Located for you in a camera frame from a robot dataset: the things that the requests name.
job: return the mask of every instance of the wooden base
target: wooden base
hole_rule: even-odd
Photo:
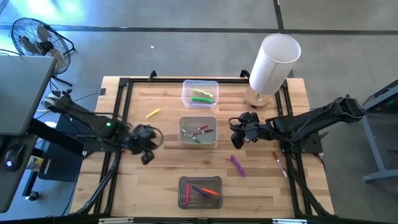
[[[264,107],[270,100],[269,95],[261,95],[249,87],[244,94],[244,101],[250,107],[257,109]]]

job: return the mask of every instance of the yellow marker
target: yellow marker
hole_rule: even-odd
[[[159,111],[160,111],[160,109],[159,109],[159,108],[158,108],[158,109],[156,109],[156,110],[154,110],[154,112],[152,112],[152,113],[148,114],[148,115],[146,116],[146,118],[147,118],[147,119],[148,119],[148,118],[150,118],[151,116],[153,116],[153,115],[157,114]]]

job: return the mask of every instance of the orange marker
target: orange marker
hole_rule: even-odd
[[[212,191],[212,190],[209,190],[209,189],[202,188],[201,190],[202,190],[202,191],[204,191],[204,192],[206,192],[206,193],[209,193],[209,194],[215,195],[215,196],[220,196],[220,194],[219,194],[219,193],[217,193],[217,192],[214,192],[214,191]]]

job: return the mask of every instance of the white cylinder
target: white cylinder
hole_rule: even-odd
[[[263,95],[279,90],[301,55],[300,44],[284,34],[271,34],[261,44],[250,74],[250,86]]]

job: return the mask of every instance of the desk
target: desk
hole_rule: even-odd
[[[96,112],[112,112],[120,77],[104,77],[105,95],[98,99]],[[304,81],[288,79],[294,115],[307,112],[310,107]],[[181,83],[135,83],[129,106],[127,122],[133,125],[150,124],[159,128],[165,137],[162,146],[154,151],[155,159],[142,165],[140,156],[129,151],[122,153],[113,217],[210,217],[210,218],[269,218],[294,217],[289,181],[283,176],[272,156],[278,151],[277,141],[258,141],[245,144],[242,149],[233,147],[232,131],[228,119],[246,111],[255,111],[260,120],[277,116],[276,102],[261,109],[252,109],[244,103],[248,84],[220,84],[220,98],[213,110],[192,110],[181,101]],[[124,102],[126,91],[121,102]],[[156,108],[160,112],[145,116]],[[184,146],[178,141],[178,120],[181,116],[216,116],[218,142],[214,146]],[[232,162],[235,155],[247,172],[241,177]],[[76,185],[71,212],[77,211],[89,199],[100,179],[104,153],[95,152],[82,164]],[[285,167],[284,156],[279,153]],[[324,208],[333,213],[328,184],[321,162],[313,155],[303,154],[303,164],[308,188]],[[181,176],[209,177],[218,175],[223,180],[224,204],[214,210],[182,210],[177,205],[178,180]],[[302,195],[298,190],[300,208]]]

